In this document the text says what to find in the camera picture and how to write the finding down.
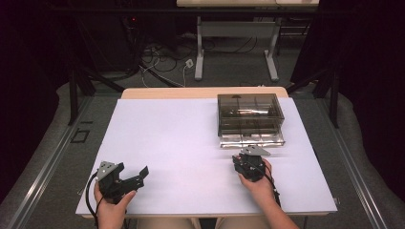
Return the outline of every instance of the dark background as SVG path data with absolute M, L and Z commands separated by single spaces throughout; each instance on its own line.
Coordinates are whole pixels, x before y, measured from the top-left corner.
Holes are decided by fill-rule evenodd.
M 173 1 L 163 2 L 167 5 L 155 3 L 174 6 Z M 65 1 L 55 3 L 72 5 Z M 298 82 L 317 73 L 338 57 L 340 93 L 353 104 L 366 153 L 387 185 L 405 200 L 402 181 L 405 122 L 401 119 L 405 102 L 403 5 L 394 1 L 321 0 L 321 10 L 355 9 L 357 14 L 347 18 L 320 16 L 314 19 L 291 81 Z M 83 35 L 83 28 L 96 34 L 93 38 L 101 47 L 106 39 L 115 40 L 119 48 L 110 55 L 132 57 L 131 50 L 126 49 L 125 32 L 117 29 L 121 26 L 119 21 L 100 27 L 83 18 L 83 27 L 69 17 L 50 17 L 39 6 L 37 1 L 25 0 L 2 1 L 0 7 L 0 73 L 5 92 L 2 104 L 6 104 L 1 118 L 1 200 L 24 170 L 52 122 L 58 103 L 56 89 L 68 82 L 69 64 L 57 36 L 66 34 L 73 54 L 94 70 L 104 70 L 111 65 L 95 58 L 96 51 L 86 45 L 89 38 Z M 166 19 L 173 27 L 169 27 L 170 34 L 161 42 L 176 48 L 175 40 L 170 37 L 187 31 L 188 25 L 179 18 Z M 108 30 L 121 32 L 117 32 L 116 37 L 106 37 L 103 33 Z M 159 37 L 153 31 L 149 33 Z M 119 69 L 131 68 L 131 61 L 127 63 L 112 65 Z

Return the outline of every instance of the white desk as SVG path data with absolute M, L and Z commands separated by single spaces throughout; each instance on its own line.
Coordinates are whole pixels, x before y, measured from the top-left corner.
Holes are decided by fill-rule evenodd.
M 178 7 L 187 8 L 294 8 L 315 9 L 319 0 L 177 0 Z M 273 55 L 281 27 L 281 18 L 274 22 L 203 22 L 197 17 L 197 61 L 195 79 L 203 79 L 203 37 L 261 37 L 269 38 L 265 59 L 273 82 L 279 80 Z
M 127 217 L 210 218 L 261 214 L 233 168 L 231 156 L 240 149 L 220 148 L 214 92 L 272 93 L 274 88 L 206 90 L 207 93 L 203 88 L 142 89 L 140 94 L 152 92 L 161 97 L 164 92 L 172 92 L 167 93 L 167 97 L 174 97 L 173 92 L 180 92 L 183 94 L 178 94 L 179 97 L 189 94 L 193 98 L 154 99 L 152 94 L 147 94 L 139 95 L 141 99 L 117 102 L 92 173 L 102 160 L 123 162 L 125 169 L 120 173 L 123 179 L 136 176 L 146 165 L 149 167 L 145 186 L 129 204 Z M 286 144 L 268 148 L 272 156 L 267 159 L 273 165 L 283 209 L 289 215 L 336 212 L 293 100 L 287 97 L 279 100 L 285 116 L 282 131 Z M 95 209 L 92 196 L 90 201 Z M 84 195 L 76 213 L 91 216 Z

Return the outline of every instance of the transparent container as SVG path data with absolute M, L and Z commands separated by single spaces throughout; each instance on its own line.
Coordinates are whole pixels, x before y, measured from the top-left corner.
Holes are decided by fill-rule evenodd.
M 276 94 L 218 94 L 221 147 L 282 146 L 283 121 Z

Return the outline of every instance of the black curtain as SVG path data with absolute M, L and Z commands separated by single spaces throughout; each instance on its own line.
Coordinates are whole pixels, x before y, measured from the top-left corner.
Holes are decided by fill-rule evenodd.
M 25 169 L 53 120 L 67 69 L 36 1 L 0 4 L 2 143 L 0 201 Z
M 291 81 L 300 82 L 338 60 L 339 92 L 353 104 L 366 154 L 388 187 L 405 201 L 405 4 L 321 0 L 319 7 L 356 14 L 315 18 Z

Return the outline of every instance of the desk leg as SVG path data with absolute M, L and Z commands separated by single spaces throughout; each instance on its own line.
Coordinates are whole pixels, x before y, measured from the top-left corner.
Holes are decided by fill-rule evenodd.
M 203 79 L 203 36 L 202 36 L 202 20 L 197 17 L 197 63 L 196 73 L 194 78 L 196 80 Z
M 193 224 L 194 229 L 202 229 L 198 218 L 191 218 L 191 224 Z
M 217 223 L 215 223 L 215 229 L 219 229 L 225 218 L 217 218 Z
M 268 67 L 268 72 L 270 73 L 270 78 L 271 78 L 271 81 L 273 81 L 273 82 L 279 81 L 277 69 L 274 65 L 273 55 L 274 55 L 276 42 L 277 42 L 277 39 L 279 36 L 279 31 L 280 31 L 280 27 L 281 27 L 281 19 L 282 18 L 276 19 L 276 22 L 274 24 L 274 28 L 272 31 L 272 35 L 271 35 L 270 47 L 268 48 L 268 50 L 265 50 L 265 58 L 266 58 L 266 63 L 267 63 L 267 67 Z
M 304 217 L 303 229 L 307 229 L 307 223 L 308 223 L 308 216 Z

